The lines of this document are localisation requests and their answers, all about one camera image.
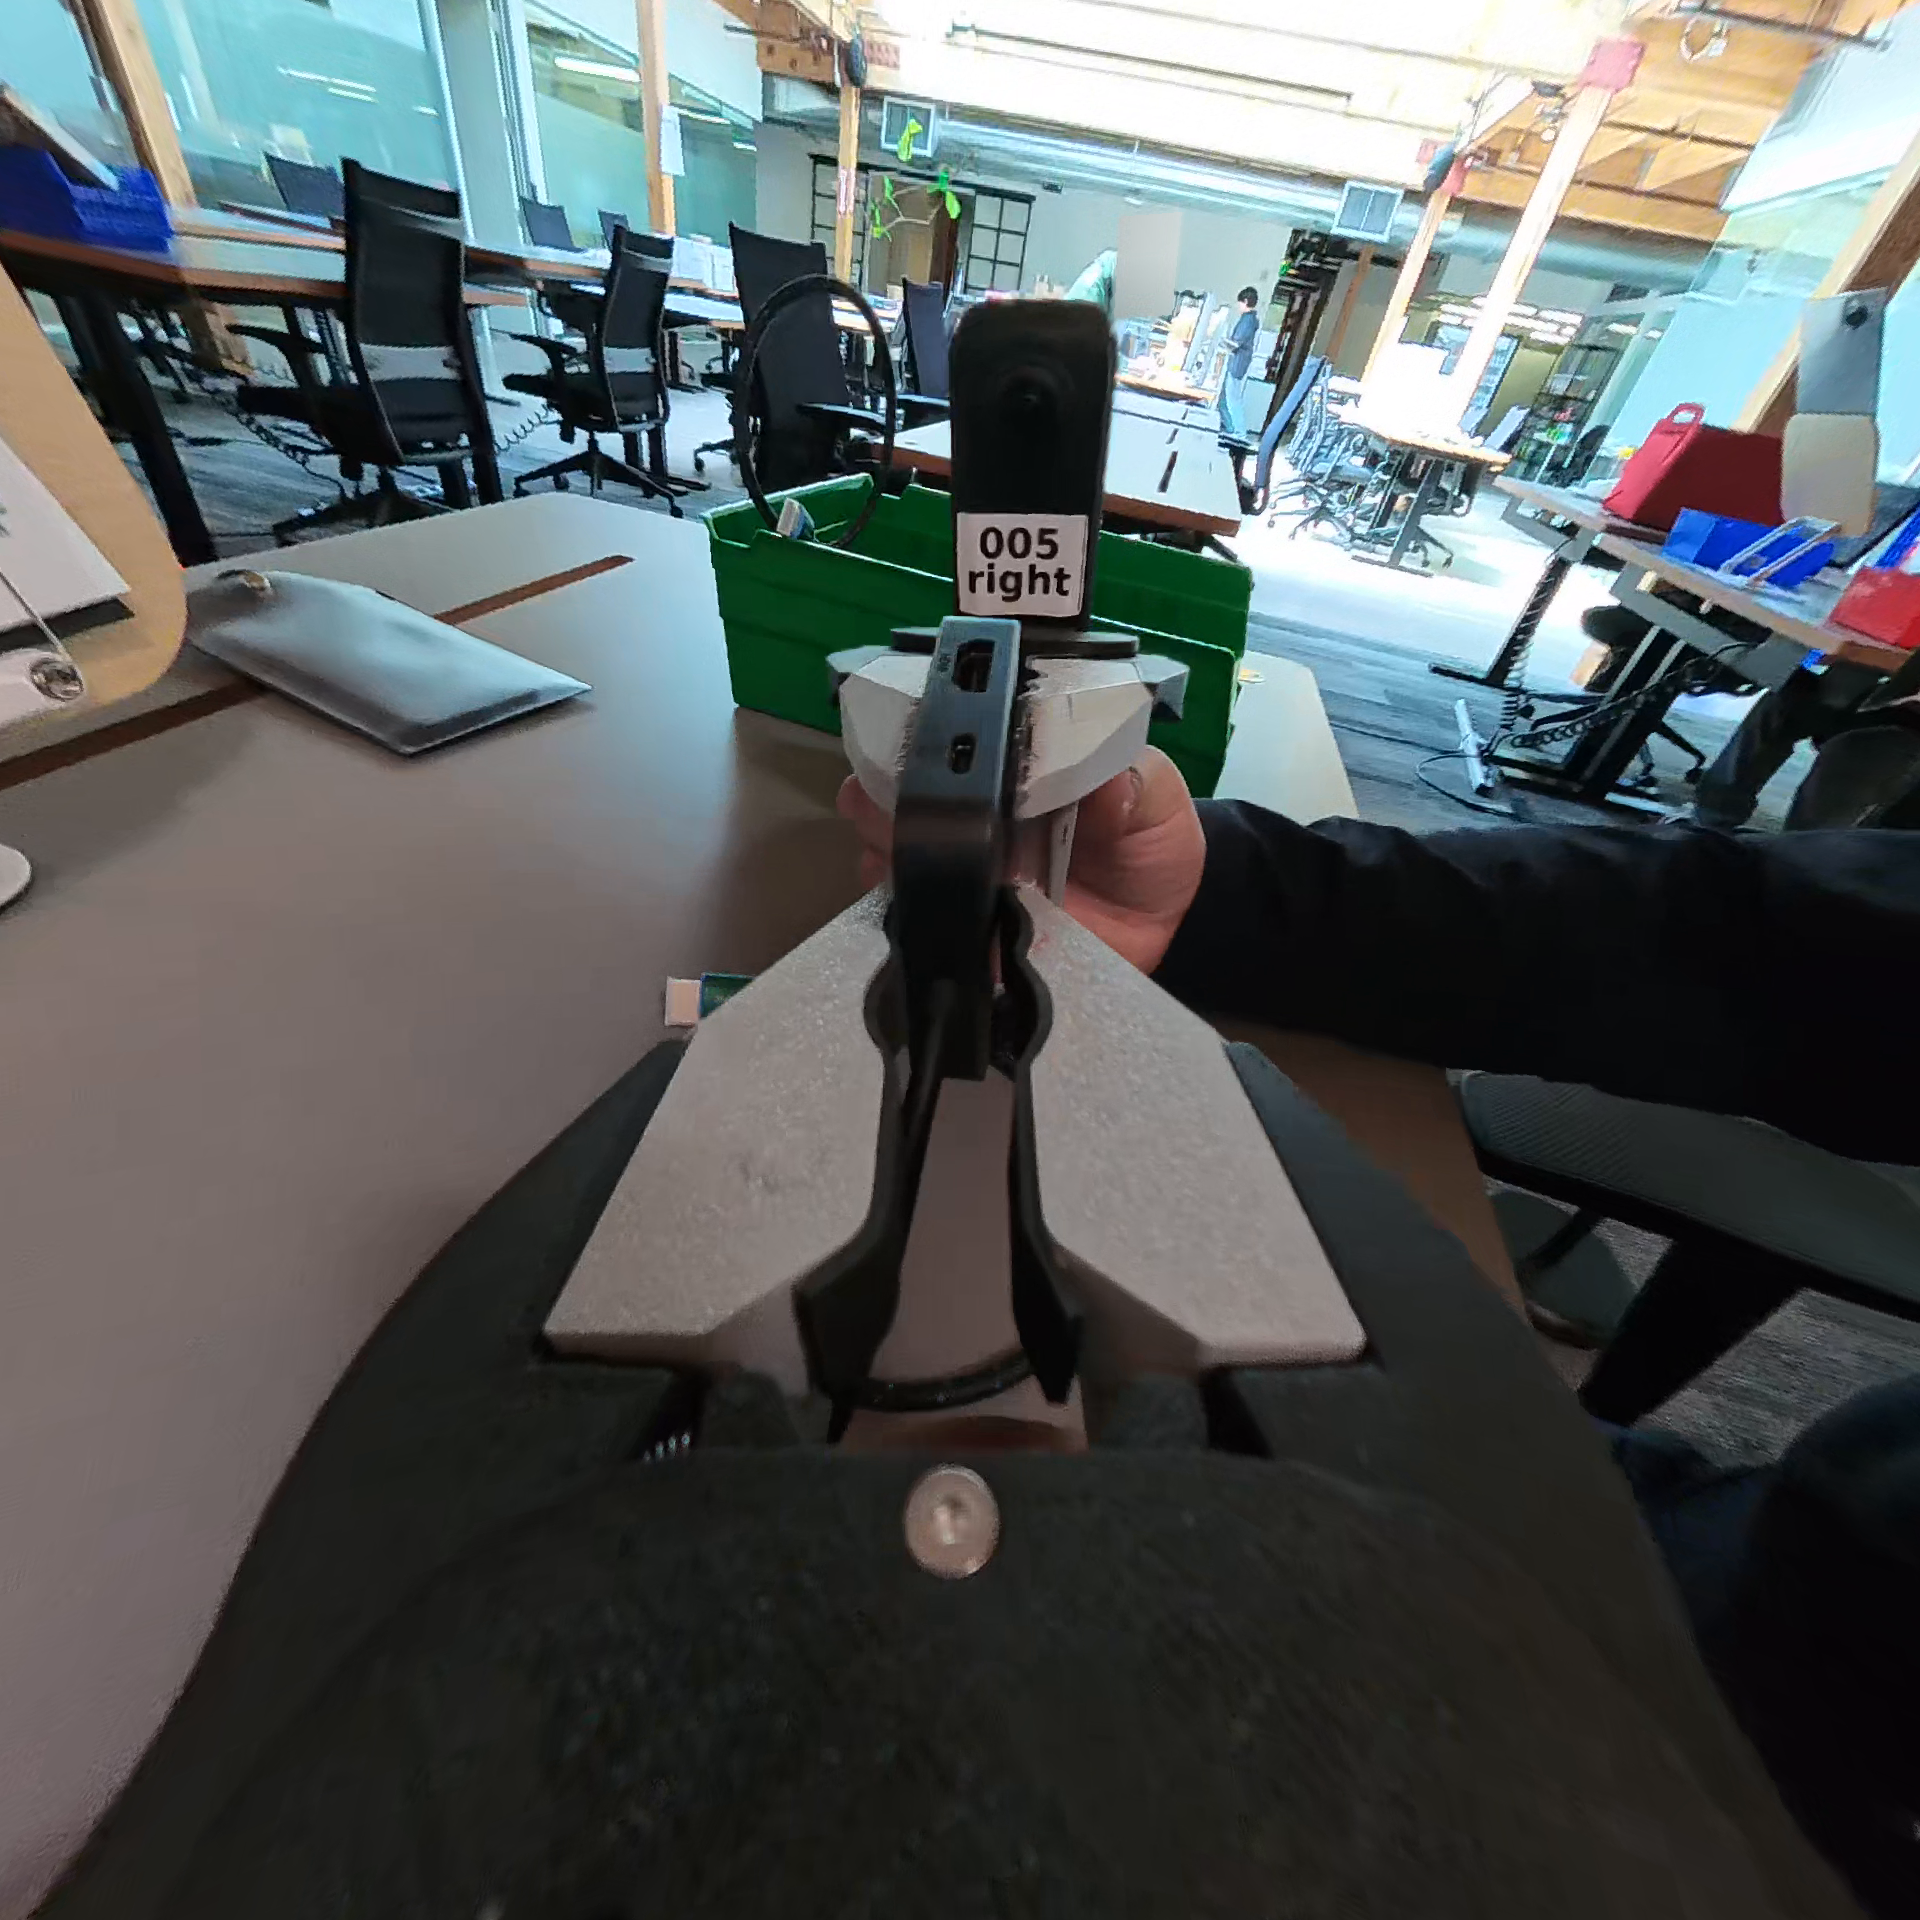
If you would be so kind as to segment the person's right hand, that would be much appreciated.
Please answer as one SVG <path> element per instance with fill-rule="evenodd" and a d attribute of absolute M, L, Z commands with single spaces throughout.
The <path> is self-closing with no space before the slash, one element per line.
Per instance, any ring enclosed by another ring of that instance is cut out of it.
<path fill-rule="evenodd" d="M 1177 762 L 1145 744 L 1080 800 L 1059 902 L 1123 960 L 1153 975 L 1196 900 L 1206 839 Z"/>

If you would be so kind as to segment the grey seat office chair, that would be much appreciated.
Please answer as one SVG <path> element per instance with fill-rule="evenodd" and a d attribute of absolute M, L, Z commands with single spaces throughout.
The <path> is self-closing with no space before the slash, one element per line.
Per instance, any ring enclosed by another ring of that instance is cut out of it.
<path fill-rule="evenodd" d="M 1523 1300 L 1597 1352 L 1581 1405 L 1630 1425 L 1794 1296 L 1918 1316 L 1915 1176 L 1756 1120 L 1470 1071 L 1458 1105 Z"/>

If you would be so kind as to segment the display board on stand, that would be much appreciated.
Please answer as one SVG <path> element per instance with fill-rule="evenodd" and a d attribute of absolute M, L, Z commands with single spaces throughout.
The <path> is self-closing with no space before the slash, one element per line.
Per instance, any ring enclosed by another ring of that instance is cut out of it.
<path fill-rule="evenodd" d="M 1885 288 L 1811 298 L 1796 329 L 1793 412 L 1782 426 L 1787 520 L 1827 520 L 1859 538 L 1874 516 Z"/>

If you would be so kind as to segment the person's right forearm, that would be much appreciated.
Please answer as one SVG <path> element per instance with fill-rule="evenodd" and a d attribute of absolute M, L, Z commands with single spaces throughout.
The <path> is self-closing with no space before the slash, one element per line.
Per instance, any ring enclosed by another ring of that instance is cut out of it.
<path fill-rule="evenodd" d="M 1918 1164 L 1915 832 L 1197 817 L 1197 1013 Z"/>

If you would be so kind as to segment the black hub with thin cable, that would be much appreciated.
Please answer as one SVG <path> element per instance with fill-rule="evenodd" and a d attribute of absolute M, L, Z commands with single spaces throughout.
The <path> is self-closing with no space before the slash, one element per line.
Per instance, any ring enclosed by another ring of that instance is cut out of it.
<path fill-rule="evenodd" d="M 1012 821 L 1021 629 L 948 617 L 904 743 L 890 951 L 904 998 L 904 1166 L 882 1202 L 880 1273 L 898 1279 L 932 1121 L 952 1081 L 992 1064 L 997 940 Z"/>

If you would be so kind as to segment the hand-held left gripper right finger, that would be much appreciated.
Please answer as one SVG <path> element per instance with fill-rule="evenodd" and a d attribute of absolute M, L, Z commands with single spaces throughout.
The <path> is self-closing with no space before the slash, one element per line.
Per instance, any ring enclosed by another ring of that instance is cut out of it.
<path fill-rule="evenodd" d="M 1350 1365 L 1364 1333 L 1230 1045 L 1017 885 L 1001 988 L 1012 1309 L 1052 1404 L 1140 1376 Z"/>

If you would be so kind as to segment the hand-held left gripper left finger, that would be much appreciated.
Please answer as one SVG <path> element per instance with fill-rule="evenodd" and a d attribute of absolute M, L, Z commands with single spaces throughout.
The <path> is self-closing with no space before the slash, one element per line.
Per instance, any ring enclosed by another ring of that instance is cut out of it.
<path fill-rule="evenodd" d="M 545 1320 L 563 1356 L 850 1399 L 900 1296 L 907 1068 L 890 895 L 702 1018 Z"/>

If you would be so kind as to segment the red box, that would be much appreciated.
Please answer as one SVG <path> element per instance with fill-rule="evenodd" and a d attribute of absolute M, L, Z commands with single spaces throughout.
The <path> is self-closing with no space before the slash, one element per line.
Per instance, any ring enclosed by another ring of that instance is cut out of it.
<path fill-rule="evenodd" d="M 1842 630 L 1913 654 L 1918 649 L 1920 577 L 1906 566 L 1859 566 L 1832 610 Z"/>

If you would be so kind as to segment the printed instruction sheet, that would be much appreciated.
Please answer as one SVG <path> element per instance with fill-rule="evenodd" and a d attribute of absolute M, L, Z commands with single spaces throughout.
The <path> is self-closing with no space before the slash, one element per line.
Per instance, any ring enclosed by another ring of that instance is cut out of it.
<path fill-rule="evenodd" d="M 122 607 L 129 583 L 36 470 L 2 442 L 2 633 Z"/>

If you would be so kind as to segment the red tote bag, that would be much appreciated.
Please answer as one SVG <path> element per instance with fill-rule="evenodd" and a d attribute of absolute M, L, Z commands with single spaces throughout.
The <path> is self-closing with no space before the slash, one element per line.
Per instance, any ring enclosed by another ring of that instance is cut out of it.
<path fill-rule="evenodd" d="M 1698 402 L 1658 421 L 1601 504 L 1610 518 L 1666 535 L 1683 512 L 1776 525 L 1782 520 L 1781 433 L 1707 423 Z"/>

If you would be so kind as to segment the wooden office desk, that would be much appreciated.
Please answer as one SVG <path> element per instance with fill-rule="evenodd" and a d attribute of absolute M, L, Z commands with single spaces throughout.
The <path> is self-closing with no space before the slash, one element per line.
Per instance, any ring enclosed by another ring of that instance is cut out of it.
<path fill-rule="evenodd" d="M 1683 695 L 1733 680 L 1776 687 L 1794 669 L 1842 668 L 1889 700 L 1915 692 L 1915 652 L 1834 624 L 1842 576 L 1819 570 L 1789 591 L 1765 573 L 1693 566 L 1658 532 L 1610 516 L 1596 496 L 1505 477 L 1505 524 L 1545 549 L 1545 565 L 1481 686 L 1505 695 L 1501 721 L 1460 750 L 1478 790 L 1517 784 L 1557 800 L 1658 812 L 1641 767 Z M 1584 561 L 1604 561 L 1611 601 L 1641 625 L 1601 695 L 1557 695 L 1526 684 L 1529 647 L 1561 584 Z"/>

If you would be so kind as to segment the green plastic bin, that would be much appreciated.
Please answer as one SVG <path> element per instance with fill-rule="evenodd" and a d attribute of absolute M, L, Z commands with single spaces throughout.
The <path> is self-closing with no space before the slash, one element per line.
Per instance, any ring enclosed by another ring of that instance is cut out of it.
<path fill-rule="evenodd" d="M 733 700 L 805 729 L 838 730 L 827 656 L 884 645 L 896 629 L 953 610 L 953 508 L 947 492 L 876 496 L 866 476 L 797 492 L 813 538 L 785 538 L 746 498 L 707 513 Z M 1248 566 L 1128 535 L 1099 535 L 1090 622 L 1186 665 L 1184 713 L 1149 743 L 1196 797 L 1216 792 L 1232 743 L 1238 662 L 1252 606 Z"/>

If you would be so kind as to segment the silver grey pouch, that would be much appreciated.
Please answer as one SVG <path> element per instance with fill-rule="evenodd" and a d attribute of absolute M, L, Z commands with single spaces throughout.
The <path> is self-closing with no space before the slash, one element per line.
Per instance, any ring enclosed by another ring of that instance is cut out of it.
<path fill-rule="evenodd" d="M 582 700 L 590 686 L 385 591 L 234 566 L 185 594 L 185 638 L 244 680 L 418 756 Z"/>

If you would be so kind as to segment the small blue bins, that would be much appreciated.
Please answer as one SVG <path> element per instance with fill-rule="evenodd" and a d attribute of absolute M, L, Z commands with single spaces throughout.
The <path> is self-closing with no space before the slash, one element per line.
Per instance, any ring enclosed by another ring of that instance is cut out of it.
<path fill-rule="evenodd" d="M 1827 518 L 1758 520 L 1683 510 L 1662 554 L 1734 583 L 1745 591 L 1793 591 L 1835 557 L 1835 525 Z"/>
<path fill-rule="evenodd" d="M 109 183 L 80 183 L 49 150 L 2 149 L 2 229 L 61 242 L 166 254 L 177 230 L 146 168 L 109 167 Z"/>

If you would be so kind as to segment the black office chair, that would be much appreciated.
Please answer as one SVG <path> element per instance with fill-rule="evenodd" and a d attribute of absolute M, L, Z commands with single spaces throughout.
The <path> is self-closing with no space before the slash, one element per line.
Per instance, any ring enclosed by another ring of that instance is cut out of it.
<path fill-rule="evenodd" d="M 622 442 L 643 433 L 665 437 L 670 389 L 662 370 L 665 293 L 670 250 L 659 250 L 649 232 L 624 223 L 612 229 L 609 266 L 586 333 L 578 342 L 547 340 L 521 333 L 524 345 L 538 348 L 545 372 L 507 372 L 509 392 L 539 399 L 555 418 L 564 442 L 582 441 L 582 449 L 553 464 L 521 472 L 514 493 L 524 496 L 536 481 L 549 480 L 568 492 L 578 472 L 587 492 L 598 496 L 605 480 L 665 503 L 672 518 L 683 518 L 682 498 L 704 492 L 704 481 L 675 477 L 670 470 L 638 465 L 638 453 L 624 460 L 602 447 L 603 437 Z"/>
<path fill-rule="evenodd" d="M 731 223 L 729 250 L 748 324 L 792 281 L 827 278 L 821 242 L 792 242 Z M 733 412 L 737 423 L 749 426 L 755 470 L 766 493 L 843 470 L 848 437 L 880 431 L 880 413 L 853 397 L 833 290 L 812 288 L 779 305 L 758 335 L 753 381 L 737 389 Z"/>
<path fill-rule="evenodd" d="M 333 503 L 274 524 L 277 543 L 502 500 L 464 269 L 454 190 L 344 159 L 344 370 L 294 322 L 248 326 L 294 380 L 234 392 L 251 426 L 302 429 L 302 447 L 324 449 L 340 476 Z"/>

